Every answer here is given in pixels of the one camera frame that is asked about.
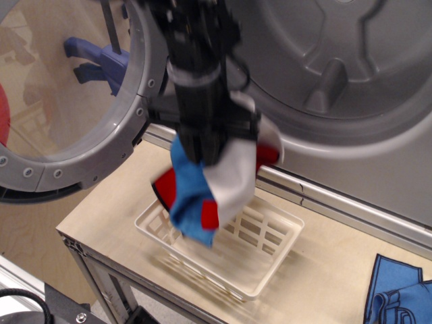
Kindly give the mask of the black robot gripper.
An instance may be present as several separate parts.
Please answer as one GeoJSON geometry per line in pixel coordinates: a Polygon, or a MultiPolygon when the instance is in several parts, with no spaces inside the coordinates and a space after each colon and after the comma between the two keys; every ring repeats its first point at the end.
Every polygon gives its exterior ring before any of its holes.
{"type": "Polygon", "coordinates": [[[215,165],[231,138],[257,141],[261,114],[235,103],[227,88],[175,87],[175,94],[153,99],[148,120],[176,131],[189,161],[215,165]]]}

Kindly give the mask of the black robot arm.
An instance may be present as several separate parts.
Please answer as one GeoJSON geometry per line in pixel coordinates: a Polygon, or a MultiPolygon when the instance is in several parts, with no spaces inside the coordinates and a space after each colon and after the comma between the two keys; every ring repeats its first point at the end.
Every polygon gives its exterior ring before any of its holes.
{"type": "Polygon", "coordinates": [[[186,157],[212,166],[231,138],[257,141],[261,114],[229,92],[226,59],[240,26],[225,1],[140,1],[165,39],[166,71],[175,93],[153,99],[148,120],[176,131],[186,157]]]}

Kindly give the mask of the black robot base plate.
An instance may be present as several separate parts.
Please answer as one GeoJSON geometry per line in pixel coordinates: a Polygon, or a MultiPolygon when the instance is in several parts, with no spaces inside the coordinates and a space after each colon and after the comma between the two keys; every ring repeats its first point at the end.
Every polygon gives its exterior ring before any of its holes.
{"type": "Polygon", "coordinates": [[[88,304],[78,304],[52,288],[41,285],[1,287],[2,323],[103,323],[88,304]]]}

